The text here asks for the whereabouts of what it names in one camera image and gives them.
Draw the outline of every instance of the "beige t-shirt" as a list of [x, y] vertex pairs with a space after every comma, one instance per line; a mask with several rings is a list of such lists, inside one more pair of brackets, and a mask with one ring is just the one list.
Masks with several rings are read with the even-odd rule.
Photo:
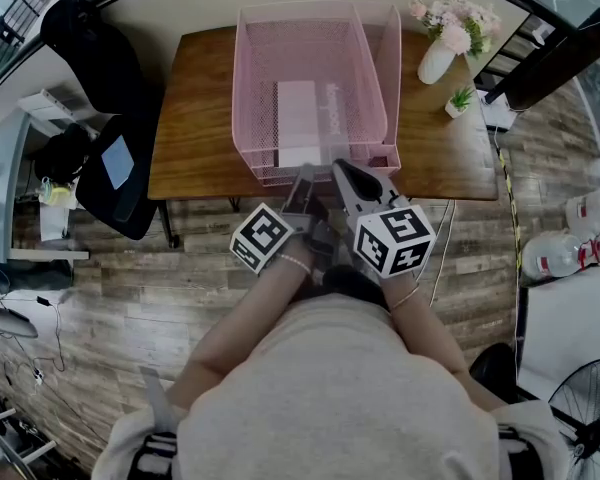
[[[126, 478], [150, 431], [150, 410], [125, 418], [94, 479]], [[497, 423], [534, 444], [546, 480], [566, 477], [546, 403], [484, 412], [438, 363], [407, 352], [381, 308], [320, 297], [292, 308], [193, 404], [178, 427], [177, 469], [196, 480], [508, 478]]]

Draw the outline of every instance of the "brown tabletop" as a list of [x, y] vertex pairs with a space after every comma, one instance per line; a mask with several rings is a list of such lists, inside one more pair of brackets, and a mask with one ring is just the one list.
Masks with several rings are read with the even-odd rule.
[[[248, 197], [286, 194], [265, 188], [233, 145], [231, 88], [235, 28], [183, 36], [165, 94], [151, 162], [151, 199]], [[416, 75], [429, 46], [403, 31], [398, 150], [402, 169], [392, 180], [410, 197], [493, 200], [498, 196], [493, 158], [477, 96], [451, 119], [444, 105], [457, 88], [473, 84], [457, 57], [435, 84]]]

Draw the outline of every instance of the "electric fan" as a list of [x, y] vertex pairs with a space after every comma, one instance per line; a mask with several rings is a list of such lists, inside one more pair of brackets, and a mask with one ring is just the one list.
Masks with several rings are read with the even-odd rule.
[[600, 480], [600, 359], [578, 368], [549, 400], [571, 453], [570, 480]]

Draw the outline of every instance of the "small white pot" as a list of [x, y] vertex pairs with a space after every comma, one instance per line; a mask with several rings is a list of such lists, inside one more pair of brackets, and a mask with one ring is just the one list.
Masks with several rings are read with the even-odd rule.
[[451, 100], [447, 101], [447, 104], [444, 106], [444, 109], [447, 111], [447, 114], [449, 114], [454, 119], [464, 114], [468, 108], [469, 107], [465, 107], [463, 110], [458, 110], [456, 107], [453, 106]]
[[425, 84], [434, 84], [445, 74], [456, 54], [447, 48], [440, 39], [436, 39], [418, 66], [418, 78]]

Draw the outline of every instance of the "black chair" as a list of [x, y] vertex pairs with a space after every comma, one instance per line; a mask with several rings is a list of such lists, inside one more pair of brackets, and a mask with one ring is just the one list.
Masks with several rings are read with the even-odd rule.
[[[157, 207], [169, 246], [178, 247], [166, 202], [147, 198], [161, 98], [146, 83], [131, 44], [84, 0], [54, 4], [42, 21], [40, 37], [69, 64], [93, 108], [118, 114], [91, 146], [76, 190], [78, 201], [94, 217], [133, 240], [146, 234]], [[102, 153], [118, 137], [127, 145], [134, 166], [116, 190]]]

